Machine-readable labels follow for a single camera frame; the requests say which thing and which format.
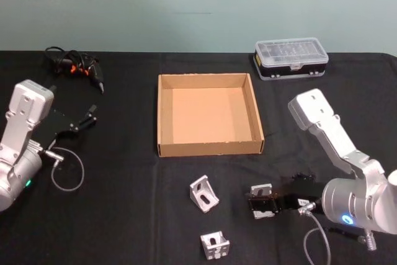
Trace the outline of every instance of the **wall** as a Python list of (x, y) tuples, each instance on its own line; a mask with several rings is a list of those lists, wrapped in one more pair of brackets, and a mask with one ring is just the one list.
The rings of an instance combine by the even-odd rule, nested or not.
[(252, 52), (318, 37), (329, 52), (397, 54), (396, 0), (0, 0), (0, 50)]

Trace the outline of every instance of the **open cardboard box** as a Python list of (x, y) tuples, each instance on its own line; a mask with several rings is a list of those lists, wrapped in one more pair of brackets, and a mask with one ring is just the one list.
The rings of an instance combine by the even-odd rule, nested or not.
[(249, 74), (159, 75), (159, 156), (261, 153), (263, 145)]

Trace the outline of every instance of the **table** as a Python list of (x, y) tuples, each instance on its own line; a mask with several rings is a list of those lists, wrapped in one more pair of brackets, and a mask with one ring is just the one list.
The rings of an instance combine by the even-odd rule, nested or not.
[[(97, 104), (99, 121), (61, 145), (83, 159), (86, 180), (72, 194), (56, 189), (47, 161), (31, 186), (0, 214), (0, 263), (6, 264), (308, 264), (304, 234), (308, 218), (285, 212), (254, 220), (244, 194), (250, 186), (296, 173), (319, 181), (345, 177), (318, 141), (299, 130), (287, 103), (320, 88), (341, 116), (356, 147), (379, 160), (387, 174), (397, 151), (397, 59), (386, 54), (331, 53), (322, 78), (263, 82), (248, 54), (96, 53), (105, 94), (85, 78), (54, 78), (41, 67), (40, 52), (0, 52), (0, 112), (15, 83), (26, 78), (58, 89), (53, 107), (79, 118)], [(265, 133), (261, 155), (158, 158), (156, 101), (159, 73), (248, 72)], [(6, 124), (0, 118), (0, 129)], [(203, 214), (189, 199), (189, 184), (206, 174), (220, 204)], [(78, 182), (78, 169), (58, 173)], [(323, 225), (330, 222), (319, 218)], [(200, 235), (221, 230), (230, 253), (207, 261)], [(324, 264), (320, 235), (308, 242)], [(395, 264), (397, 237), (375, 233), (378, 250), (329, 235), (332, 264)]]

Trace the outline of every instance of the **metal bracket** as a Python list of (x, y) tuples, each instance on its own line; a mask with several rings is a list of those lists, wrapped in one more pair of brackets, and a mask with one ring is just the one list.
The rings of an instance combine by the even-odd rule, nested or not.
[(202, 235), (200, 238), (207, 260), (220, 259), (229, 253), (230, 241), (223, 237), (221, 231)]
[(219, 203), (219, 199), (208, 182), (207, 175), (204, 175), (190, 185), (190, 198), (204, 213), (207, 213)]
[[(261, 184), (260, 186), (251, 186), (251, 195), (254, 196), (264, 196), (264, 195), (271, 195), (272, 194), (272, 184)], [(273, 217), (275, 214), (271, 211), (258, 211), (253, 210), (254, 218), (256, 220), (264, 217)]]

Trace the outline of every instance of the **blue led light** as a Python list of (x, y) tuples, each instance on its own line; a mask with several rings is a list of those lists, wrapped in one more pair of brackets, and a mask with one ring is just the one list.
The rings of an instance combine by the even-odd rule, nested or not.
[(342, 220), (344, 221), (344, 223), (346, 223), (348, 225), (354, 224), (353, 219), (351, 217), (349, 217), (348, 215), (343, 215)]

